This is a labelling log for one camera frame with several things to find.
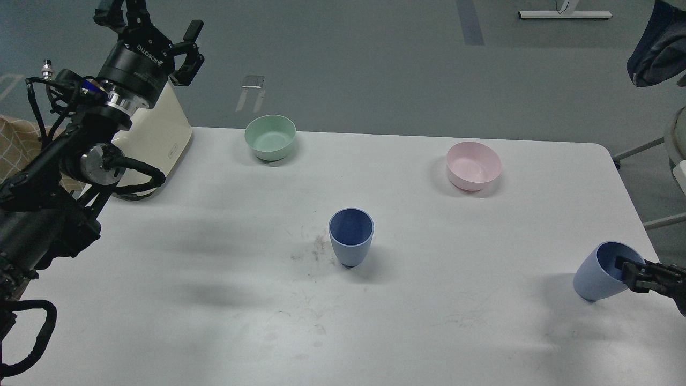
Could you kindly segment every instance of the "white machine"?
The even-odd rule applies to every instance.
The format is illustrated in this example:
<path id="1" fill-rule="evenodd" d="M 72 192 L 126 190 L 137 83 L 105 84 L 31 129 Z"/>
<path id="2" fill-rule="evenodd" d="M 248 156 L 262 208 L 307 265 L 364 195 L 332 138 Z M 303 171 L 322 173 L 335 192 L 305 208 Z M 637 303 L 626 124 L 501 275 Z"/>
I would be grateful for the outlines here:
<path id="1" fill-rule="evenodd" d="M 166 177 L 176 165 L 191 139 L 192 129 L 181 108 L 172 86 L 167 83 L 153 109 L 138 109 L 131 117 L 131 129 L 119 131 L 112 143 L 124 155 L 158 168 Z M 127 170 L 120 186 L 145 183 L 150 179 L 136 170 Z M 140 200 L 155 189 L 134 194 L 118 194 L 126 200 Z"/>

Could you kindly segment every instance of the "beige fabric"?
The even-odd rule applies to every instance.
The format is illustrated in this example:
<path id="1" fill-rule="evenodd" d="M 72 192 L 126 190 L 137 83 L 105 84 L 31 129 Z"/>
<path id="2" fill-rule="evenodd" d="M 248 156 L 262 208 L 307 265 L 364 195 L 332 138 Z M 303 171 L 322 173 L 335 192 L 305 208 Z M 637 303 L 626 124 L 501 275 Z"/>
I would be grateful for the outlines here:
<path id="1" fill-rule="evenodd" d="M 39 137 L 38 124 L 0 115 L 0 182 L 22 170 L 40 153 Z M 68 192 L 84 188 L 83 183 L 65 176 L 60 184 Z"/>

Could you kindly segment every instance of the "white table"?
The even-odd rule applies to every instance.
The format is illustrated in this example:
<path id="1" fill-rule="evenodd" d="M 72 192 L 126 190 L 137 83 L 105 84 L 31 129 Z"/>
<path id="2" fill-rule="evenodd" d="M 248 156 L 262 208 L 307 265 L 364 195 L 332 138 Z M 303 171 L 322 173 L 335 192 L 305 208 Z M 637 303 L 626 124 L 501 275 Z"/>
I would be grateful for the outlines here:
<path id="1" fill-rule="evenodd" d="M 294 154 L 264 163 L 242 135 L 195 129 L 163 189 L 111 200 L 102 239 L 41 273 L 24 298 L 53 301 L 58 325 L 7 385 L 686 379 L 672 300 L 625 291 L 591 304 L 572 289 L 605 240 L 657 261 L 603 147 L 479 140 L 504 169 L 468 193 L 445 176 L 461 139 L 299 133 Z M 345 269 L 327 223 L 350 206 L 376 230 L 367 259 Z M 5 361 L 34 334 L 18 326 Z"/>

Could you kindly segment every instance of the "light blue cup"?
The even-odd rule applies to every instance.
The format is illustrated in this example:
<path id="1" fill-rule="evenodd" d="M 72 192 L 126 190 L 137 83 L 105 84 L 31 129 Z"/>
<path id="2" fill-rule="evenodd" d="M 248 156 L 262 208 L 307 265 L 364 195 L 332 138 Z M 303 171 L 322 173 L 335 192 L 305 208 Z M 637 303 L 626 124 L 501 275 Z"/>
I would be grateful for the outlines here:
<path id="1" fill-rule="evenodd" d="M 364 210 L 341 209 L 329 221 L 329 236 L 338 261 L 352 268 L 361 263 L 369 252 L 374 222 Z"/>
<path id="2" fill-rule="evenodd" d="M 622 270 L 615 268 L 618 257 L 645 264 L 643 258 L 629 246 L 608 241 L 597 248 L 581 264 L 572 284 L 579 296 L 589 301 L 616 295 L 628 287 L 622 282 Z"/>

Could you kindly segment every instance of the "chair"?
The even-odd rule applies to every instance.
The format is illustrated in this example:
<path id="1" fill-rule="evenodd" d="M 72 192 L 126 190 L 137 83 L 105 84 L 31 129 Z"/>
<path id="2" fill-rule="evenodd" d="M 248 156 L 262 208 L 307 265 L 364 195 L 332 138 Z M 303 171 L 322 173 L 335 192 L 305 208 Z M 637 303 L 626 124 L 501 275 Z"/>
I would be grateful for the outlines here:
<path id="1" fill-rule="evenodd" d="M 670 159 L 672 174 L 674 175 L 674 178 L 679 184 L 681 190 L 684 192 L 684 194 L 686 194 L 686 157 L 684 157 L 684 154 L 686 154 L 686 106 L 677 111 L 672 123 L 665 130 L 664 136 L 654 141 L 650 141 L 644 145 L 640 145 L 636 148 L 632 148 L 625 152 L 614 155 L 612 160 L 615 162 L 615 166 L 619 170 L 622 159 L 662 143 L 665 144 L 667 155 Z M 682 223 L 684 221 L 686 221 L 686 212 L 648 221 L 643 223 L 643 227 L 646 230 L 655 229 L 664 227 L 666 225 Z"/>

